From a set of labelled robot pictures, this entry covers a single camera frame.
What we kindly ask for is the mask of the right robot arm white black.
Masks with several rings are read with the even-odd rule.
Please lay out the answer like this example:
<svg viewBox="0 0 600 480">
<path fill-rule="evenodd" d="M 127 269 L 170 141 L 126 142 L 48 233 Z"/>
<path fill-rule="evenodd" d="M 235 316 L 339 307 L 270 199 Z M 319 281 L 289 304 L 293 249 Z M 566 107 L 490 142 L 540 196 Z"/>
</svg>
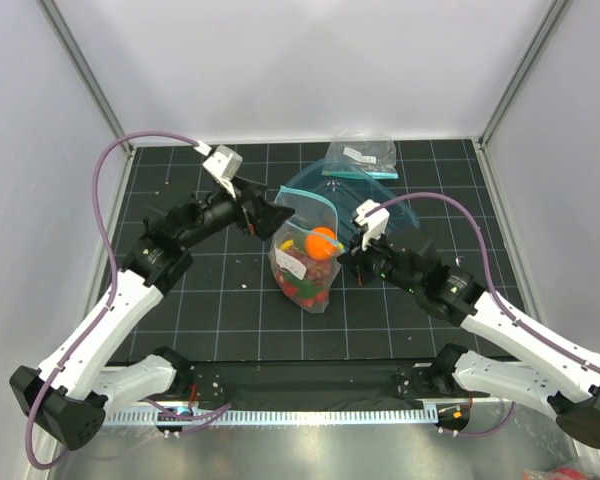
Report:
<svg viewBox="0 0 600 480">
<path fill-rule="evenodd" d="M 600 354 L 551 331 L 491 293 L 466 270 L 443 262 L 424 235 L 405 244 L 355 237 L 338 258 L 360 284 L 381 279 L 414 296 L 428 315 L 480 336 L 517 359 L 508 364 L 446 346 L 430 372 L 443 396 L 460 389 L 509 399 L 545 414 L 574 440 L 600 450 Z"/>
</svg>

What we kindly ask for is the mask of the yellow lemon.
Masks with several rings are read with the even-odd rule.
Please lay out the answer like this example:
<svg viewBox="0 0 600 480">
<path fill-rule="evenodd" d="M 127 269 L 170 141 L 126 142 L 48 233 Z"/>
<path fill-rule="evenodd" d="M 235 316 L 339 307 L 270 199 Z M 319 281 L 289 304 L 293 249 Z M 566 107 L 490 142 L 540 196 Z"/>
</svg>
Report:
<svg viewBox="0 0 600 480">
<path fill-rule="evenodd" d="M 293 247 L 294 247 L 294 241 L 292 239 L 289 239 L 289 240 L 284 241 L 279 246 L 279 249 L 282 250 L 282 251 L 287 251 L 287 250 L 290 250 Z"/>
</svg>

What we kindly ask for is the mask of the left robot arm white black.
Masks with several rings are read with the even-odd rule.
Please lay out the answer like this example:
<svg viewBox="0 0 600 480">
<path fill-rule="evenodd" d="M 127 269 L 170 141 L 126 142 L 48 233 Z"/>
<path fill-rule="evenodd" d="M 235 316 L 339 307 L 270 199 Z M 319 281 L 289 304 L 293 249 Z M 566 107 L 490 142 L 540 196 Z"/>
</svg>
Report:
<svg viewBox="0 0 600 480">
<path fill-rule="evenodd" d="M 105 419 L 153 395 L 180 400 L 194 383 L 190 362 L 169 347 L 112 374 L 103 368 L 131 330 L 180 281 L 191 247 L 234 225 L 263 241 L 295 211 L 267 201 L 262 184 L 237 178 L 203 200 L 155 209 L 105 295 L 71 336 L 36 368 L 21 366 L 9 384 L 27 427 L 40 427 L 67 450 L 89 443 Z"/>
</svg>

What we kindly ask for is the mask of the orange fruit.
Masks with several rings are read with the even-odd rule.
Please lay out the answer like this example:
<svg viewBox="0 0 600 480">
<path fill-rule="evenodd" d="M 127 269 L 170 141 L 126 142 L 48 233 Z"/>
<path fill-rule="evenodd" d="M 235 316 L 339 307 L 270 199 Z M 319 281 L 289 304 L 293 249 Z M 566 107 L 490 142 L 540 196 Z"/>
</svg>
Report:
<svg viewBox="0 0 600 480">
<path fill-rule="evenodd" d="M 330 228 L 316 227 L 306 236 L 304 248 L 311 259 L 326 261 L 339 253 L 339 242 Z"/>
</svg>

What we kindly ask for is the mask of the clear zip top bag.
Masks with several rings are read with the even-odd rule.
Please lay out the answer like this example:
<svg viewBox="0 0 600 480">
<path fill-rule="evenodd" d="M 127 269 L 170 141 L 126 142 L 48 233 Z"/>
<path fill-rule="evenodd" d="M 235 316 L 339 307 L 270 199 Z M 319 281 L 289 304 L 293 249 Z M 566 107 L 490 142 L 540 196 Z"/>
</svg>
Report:
<svg viewBox="0 0 600 480">
<path fill-rule="evenodd" d="M 343 251 L 335 205 L 317 193 L 283 186 L 275 203 L 294 214 L 274 234 L 269 251 L 273 278 L 283 294 L 302 310 L 322 314 Z"/>
</svg>

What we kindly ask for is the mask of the red cherry fruit cluster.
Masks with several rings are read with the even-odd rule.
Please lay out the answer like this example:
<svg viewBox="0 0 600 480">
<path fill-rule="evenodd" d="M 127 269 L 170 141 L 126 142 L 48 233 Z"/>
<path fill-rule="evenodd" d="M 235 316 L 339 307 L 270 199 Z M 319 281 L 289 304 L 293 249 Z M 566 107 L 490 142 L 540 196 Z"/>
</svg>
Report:
<svg viewBox="0 0 600 480">
<path fill-rule="evenodd" d="M 325 305 L 329 298 L 329 290 L 319 283 L 300 280 L 284 271 L 276 271 L 274 279 L 282 292 L 301 307 Z"/>
</svg>

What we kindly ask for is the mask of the purple grape bunch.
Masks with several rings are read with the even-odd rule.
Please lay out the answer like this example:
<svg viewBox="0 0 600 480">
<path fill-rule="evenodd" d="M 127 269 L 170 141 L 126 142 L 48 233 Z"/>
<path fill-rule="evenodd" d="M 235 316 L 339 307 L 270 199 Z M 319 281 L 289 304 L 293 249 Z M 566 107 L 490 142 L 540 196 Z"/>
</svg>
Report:
<svg viewBox="0 0 600 480">
<path fill-rule="evenodd" d="M 330 260 L 315 260 L 297 249 L 287 250 L 286 255 L 288 257 L 287 270 L 298 280 L 326 281 L 333 273 Z"/>
</svg>

